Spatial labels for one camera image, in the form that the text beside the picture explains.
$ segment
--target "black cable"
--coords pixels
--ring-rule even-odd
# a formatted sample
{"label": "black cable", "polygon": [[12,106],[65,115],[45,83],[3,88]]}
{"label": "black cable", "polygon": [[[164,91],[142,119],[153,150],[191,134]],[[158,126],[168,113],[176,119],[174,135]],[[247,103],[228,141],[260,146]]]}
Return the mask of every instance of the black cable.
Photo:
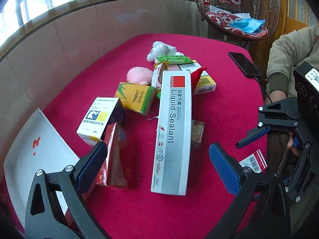
{"label": "black cable", "polygon": [[270,99],[269,94],[266,92],[265,88],[261,85],[261,83],[259,82],[258,78],[256,76],[254,76],[255,80],[259,83],[260,88],[264,91],[264,93],[267,95],[270,103],[272,103],[272,99]]}

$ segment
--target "white stuffed animal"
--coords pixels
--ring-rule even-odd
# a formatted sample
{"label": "white stuffed animal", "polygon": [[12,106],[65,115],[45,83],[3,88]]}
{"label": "white stuffed animal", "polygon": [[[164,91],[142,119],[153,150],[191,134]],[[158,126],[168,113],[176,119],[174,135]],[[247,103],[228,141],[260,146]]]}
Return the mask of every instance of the white stuffed animal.
{"label": "white stuffed animal", "polygon": [[147,55],[146,60],[149,62],[158,63],[157,57],[159,56],[183,56],[181,52],[177,52],[176,47],[165,44],[161,41],[155,41],[153,48]]}

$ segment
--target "white tray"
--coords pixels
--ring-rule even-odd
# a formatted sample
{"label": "white tray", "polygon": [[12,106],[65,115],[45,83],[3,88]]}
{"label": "white tray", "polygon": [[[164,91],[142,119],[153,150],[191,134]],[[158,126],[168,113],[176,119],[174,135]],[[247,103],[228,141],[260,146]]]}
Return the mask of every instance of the white tray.
{"label": "white tray", "polygon": [[[79,158],[62,139],[40,109],[37,109],[20,130],[4,161],[4,175],[14,210],[24,227],[25,213],[34,174],[59,172],[75,165]],[[57,192],[63,210],[67,205],[63,194]]]}

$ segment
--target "beige jacket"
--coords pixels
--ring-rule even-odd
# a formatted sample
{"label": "beige jacket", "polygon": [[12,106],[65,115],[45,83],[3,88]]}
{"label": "beige jacket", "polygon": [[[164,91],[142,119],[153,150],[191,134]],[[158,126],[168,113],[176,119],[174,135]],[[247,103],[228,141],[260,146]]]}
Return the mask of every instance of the beige jacket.
{"label": "beige jacket", "polygon": [[293,70],[308,62],[319,71],[319,27],[310,26],[282,35],[270,49],[267,91],[284,91],[288,97],[297,96]]}

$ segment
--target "white and yellow box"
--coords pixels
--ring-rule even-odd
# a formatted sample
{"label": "white and yellow box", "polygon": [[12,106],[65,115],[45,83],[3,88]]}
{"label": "white and yellow box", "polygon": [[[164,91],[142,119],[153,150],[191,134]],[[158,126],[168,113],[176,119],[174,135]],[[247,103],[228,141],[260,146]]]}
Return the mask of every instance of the white and yellow box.
{"label": "white and yellow box", "polygon": [[190,71],[164,71],[151,192],[186,195],[192,91]]}
{"label": "white and yellow box", "polygon": [[119,98],[97,97],[85,114],[77,134],[89,145],[104,140],[106,126],[125,119],[125,111]]}
{"label": "white and yellow box", "polygon": [[[189,64],[182,64],[178,65],[182,71],[189,70],[190,72],[196,71],[198,68],[201,67],[199,63],[196,62],[196,60],[193,60],[193,63]],[[201,74],[201,77],[198,81],[198,84],[194,90],[193,95],[207,93],[207,92],[213,92],[216,89],[216,83],[215,81],[209,76],[209,74],[206,71],[203,71]]]}

